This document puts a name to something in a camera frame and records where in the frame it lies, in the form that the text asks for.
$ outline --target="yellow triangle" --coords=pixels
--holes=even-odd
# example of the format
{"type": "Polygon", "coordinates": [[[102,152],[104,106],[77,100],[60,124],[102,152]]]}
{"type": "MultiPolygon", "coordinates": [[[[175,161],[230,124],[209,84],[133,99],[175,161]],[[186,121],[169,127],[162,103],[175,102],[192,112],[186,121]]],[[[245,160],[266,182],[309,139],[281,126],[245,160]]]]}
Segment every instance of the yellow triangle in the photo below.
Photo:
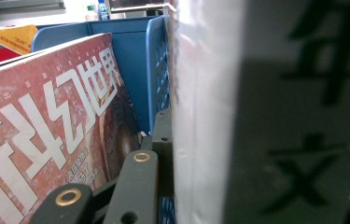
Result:
{"type": "Polygon", "coordinates": [[[21,55],[27,54],[31,51],[36,33],[37,28],[34,25],[0,28],[0,45],[21,55]]]}

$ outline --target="magazine cover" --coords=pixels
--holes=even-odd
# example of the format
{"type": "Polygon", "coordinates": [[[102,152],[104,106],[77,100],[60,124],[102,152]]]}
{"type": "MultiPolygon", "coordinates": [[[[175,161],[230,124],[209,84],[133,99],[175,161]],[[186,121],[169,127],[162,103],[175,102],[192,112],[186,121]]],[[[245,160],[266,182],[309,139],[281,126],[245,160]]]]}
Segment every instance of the magazine cover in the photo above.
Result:
{"type": "Polygon", "coordinates": [[[138,148],[111,35],[0,67],[0,223],[27,223],[66,183],[92,190],[138,148]]]}

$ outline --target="blue plastic crate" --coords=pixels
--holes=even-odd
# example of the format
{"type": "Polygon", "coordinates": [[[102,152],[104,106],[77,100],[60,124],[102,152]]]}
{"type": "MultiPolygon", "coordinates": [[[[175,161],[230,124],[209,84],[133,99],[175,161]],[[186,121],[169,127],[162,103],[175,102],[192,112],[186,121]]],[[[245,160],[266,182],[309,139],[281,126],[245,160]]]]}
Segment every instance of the blue plastic crate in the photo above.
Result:
{"type": "Polygon", "coordinates": [[[86,21],[41,28],[32,52],[88,35],[111,33],[119,71],[140,131],[153,134],[157,112],[170,106],[168,45],[163,16],[86,21]]]}

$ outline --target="white wall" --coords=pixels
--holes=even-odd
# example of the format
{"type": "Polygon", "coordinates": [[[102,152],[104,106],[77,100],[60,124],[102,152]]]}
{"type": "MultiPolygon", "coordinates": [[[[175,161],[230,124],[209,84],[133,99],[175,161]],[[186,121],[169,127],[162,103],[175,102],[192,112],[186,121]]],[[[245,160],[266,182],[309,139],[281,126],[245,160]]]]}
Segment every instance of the white wall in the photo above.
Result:
{"type": "MultiPolygon", "coordinates": [[[[66,9],[46,10],[38,12],[22,12],[0,14],[0,26],[23,24],[58,24],[84,21],[82,0],[63,0],[66,9]]],[[[124,18],[123,14],[111,16],[112,19],[124,18]]]]}

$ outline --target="water bottle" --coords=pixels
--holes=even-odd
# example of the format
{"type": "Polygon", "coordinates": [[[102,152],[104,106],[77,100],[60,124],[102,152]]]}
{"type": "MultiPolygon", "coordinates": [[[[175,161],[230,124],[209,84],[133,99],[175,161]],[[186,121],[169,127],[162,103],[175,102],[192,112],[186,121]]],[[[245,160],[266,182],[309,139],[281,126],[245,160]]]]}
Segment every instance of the water bottle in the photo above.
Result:
{"type": "Polygon", "coordinates": [[[108,16],[107,7],[105,5],[105,0],[99,0],[98,16],[99,21],[108,21],[110,19],[108,16]]]}

